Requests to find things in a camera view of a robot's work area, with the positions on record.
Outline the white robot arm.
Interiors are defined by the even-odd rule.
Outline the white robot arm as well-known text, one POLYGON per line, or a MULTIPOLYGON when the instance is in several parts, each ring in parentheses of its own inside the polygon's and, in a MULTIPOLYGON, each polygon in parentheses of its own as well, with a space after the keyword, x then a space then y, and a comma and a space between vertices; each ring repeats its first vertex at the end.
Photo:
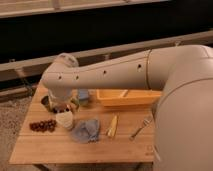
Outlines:
POLYGON ((150 49, 80 66, 62 53, 41 81, 54 103, 73 89, 155 92, 154 171, 213 171, 213 48, 150 49))

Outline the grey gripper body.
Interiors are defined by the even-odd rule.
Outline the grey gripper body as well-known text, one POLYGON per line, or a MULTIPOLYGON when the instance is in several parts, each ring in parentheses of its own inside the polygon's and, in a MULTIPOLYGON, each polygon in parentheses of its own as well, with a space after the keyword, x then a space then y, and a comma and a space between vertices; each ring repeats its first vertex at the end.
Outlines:
POLYGON ((50 100, 51 107, 58 107, 67 104, 72 96, 69 89, 55 88, 48 90, 48 96, 50 100))

